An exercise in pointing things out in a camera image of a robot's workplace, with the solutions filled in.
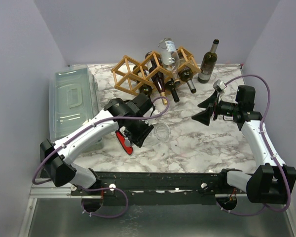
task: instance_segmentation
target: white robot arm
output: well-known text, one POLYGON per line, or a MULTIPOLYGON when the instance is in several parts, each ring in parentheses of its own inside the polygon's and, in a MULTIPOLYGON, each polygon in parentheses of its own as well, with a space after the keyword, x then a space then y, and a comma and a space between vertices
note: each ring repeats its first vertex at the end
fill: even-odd
MULTIPOLYGON (((242 134, 247 139, 253 156, 255 158, 257 167, 260 165, 269 164, 271 166, 276 166, 276 163, 272 159, 272 156, 269 150, 266 147, 266 144, 261 136, 260 131, 260 120, 252 120, 249 122, 245 122, 241 128, 242 134)), ((281 164, 281 166, 285 165, 285 162, 280 158, 277 154, 269 136, 267 135, 265 124, 263 123, 263 132, 266 136, 266 139, 273 151, 276 154, 276 158, 281 164)), ((229 171, 227 173, 227 183, 230 186, 236 187, 244 192, 247 192, 247 183, 250 180, 251 175, 245 174, 242 171, 229 171)))
POLYGON ((198 104, 198 107, 206 110, 193 115, 192 119, 209 125, 212 115, 214 115, 213 120, 216 120, 218 115, 232 117, 247 139, 257 164, 257 170, 253 175, 245 174, 240 170, 225 170, 226 183, 246 192, 251 202, 285 203, 287 198, 286 187, 278 164, 273 158, 276 157, 279 166, 282 167, 291 190, 296 180, 296 170, 293 167, 286 166, 267 135, 265 124, 263 123, 261 126, 262 115, 260 112, 254 111, 256 93, 254 87, 238 86, 235 99, 237 103, 221 100, 221 95, 226 88, 222 81, 216 81, 213 87, 215 92, 208 99, 198 104))
POLYGON ((121 127, 125 127, 128 141, 141 147, 153 126, 140 119, 126 120, 123 118, 142 117, 152 106, 151 100, 144 94, 128 102, 120 98, 112 99, 91 121, 72 134, 54 143, 49 140, 42 142, 40 145, 41 161, 43 162, 50 154, 53 154, 51 158, 48 158, 44 168, 55 186, 60 187, 71 183, 87 189, 94 185, 97 178, 93 170, 80 167, 74 164, 74 161, 93 142, 121 127))

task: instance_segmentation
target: clear glass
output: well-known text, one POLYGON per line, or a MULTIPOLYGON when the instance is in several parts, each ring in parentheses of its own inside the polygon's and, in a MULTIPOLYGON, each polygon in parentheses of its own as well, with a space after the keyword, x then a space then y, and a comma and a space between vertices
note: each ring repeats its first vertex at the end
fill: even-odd
POLYGON ((145 139, 143 146, 144 147, 151 147, 156 144, 166 142, 169 140, 170 137, 170 128, 165 123, 156 123, 153 124, 153 130, 145 139))
POLYGON ((172 73, 174 81, 180 81, 178 75, 180 58, 173 40, 170 38, 165 38, 164 40, 160 41, 158 50, 164 69, 172 73))

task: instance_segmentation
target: white marble surface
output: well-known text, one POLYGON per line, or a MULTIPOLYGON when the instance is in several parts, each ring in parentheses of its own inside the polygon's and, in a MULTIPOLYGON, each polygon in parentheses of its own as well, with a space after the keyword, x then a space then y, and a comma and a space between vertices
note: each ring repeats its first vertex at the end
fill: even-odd
MULTIPOLYGON (((99 86, 99 97, 103 107, 110 99, 120 97, 132 99, 134 96, 114 89, 111 69, 115 65, 89 65, 99 86)), ((152 147, 134 146, 131 156, 127 155, 114 133, 104 137, 104 148, 83 153, 76 160, 78 165, 95 171, 132 172, 220 172, 223 168, 237 168, 253 172, 256 168, 250 147, 236 124, 223 121, 220 117, 211 121, 210 126, 193 121, 191 116, 202 109, 197 104, 213 93, 212 83, 216 79, 226 82, 241 75, 239 66, 217 66, 210 82, 201 84, 197 76, 193 81, 197 92, 191 94, 187 85, 178 89, 180 102, 174 103, 171 96, 169 111, 158 121, 169 125, 171 136, 168 142, 152 147)), ((234 101, 238 80, 228 86, 224 100, 234 101)), ((164 106, 157 101, 157 109, 164 106)))

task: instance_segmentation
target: cork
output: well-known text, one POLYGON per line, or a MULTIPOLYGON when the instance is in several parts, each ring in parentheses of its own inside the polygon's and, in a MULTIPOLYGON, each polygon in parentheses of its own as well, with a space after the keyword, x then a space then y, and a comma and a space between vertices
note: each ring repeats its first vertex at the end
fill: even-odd
MULTIPOLYGON (((166 97, 166 93, 165 93, 165 92, 161 92, 160 95, 166 97)), ((167 101, 166 99, 162 98, 162 103, 163 103, 164 105, 167 105, 167 104, 168 104, 168 101, 167 101)))

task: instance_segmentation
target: wine rack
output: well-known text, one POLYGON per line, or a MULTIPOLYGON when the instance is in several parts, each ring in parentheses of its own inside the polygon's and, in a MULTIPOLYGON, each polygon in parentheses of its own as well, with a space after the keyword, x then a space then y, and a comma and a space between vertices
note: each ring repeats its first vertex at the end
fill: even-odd
MULTIPOLYGON (((189 68, 191 68, 193 75, 195 75, 196 73, 200 72, 199 67, 197 66, 197 63, 195 62, 194 56, 193 54, 191 54, 189 51, 187 51, 185 48, 183 48, 182 46, 180 48, 178 48, 177 50, 178 53, 181 53, 185 59, 185 62, 183 64, 181 64, 178 68, 178 72, 180 72, 184 67, 188 66, 189 68)), ((156 51, 153 51, 143 62, 138 62, 135 59, 125 55, 123 57, 123 59, 111 70, 111 72, 113 73, 113 77, 114 77, 114 82, 115 82, 115 89, 121 90, 123 92, 129 93, 131 95, 135 95, 137 96, 138 93, 138 89, 143 85, 143 84, 147 84, 150 85, 153 90, 155 91, 156 88, 153 84, 153 82, 150 80, 150 78, 155 75, 157 72, 161 72, 164 74, 164 82, 166 83, 168 80, 170 80, 172 78, 172 74, 171 72, 169 72, 168 70, 164 69, 160 64, 159 64, 159 60, 160 59, 160 54, 156 51), (148 73, 148 68, 146 66, 146 63, 151 59, 154 58, 157 67, 149 74, 147 74, 147 76, 145 76, 144 74, 144 70, 147 71, 148 73), (135 64, 137 67, 134 71, 131 70, 129 63, 135 64), (120 71, 120 67, 126 65, 127 68, 127 72, 122 72, 120 71), (141 71, 142 77, 136 75, 139 70, 141 71), (132 81, 136 82, 139 81, 138 84, 133 85, 132 81)))

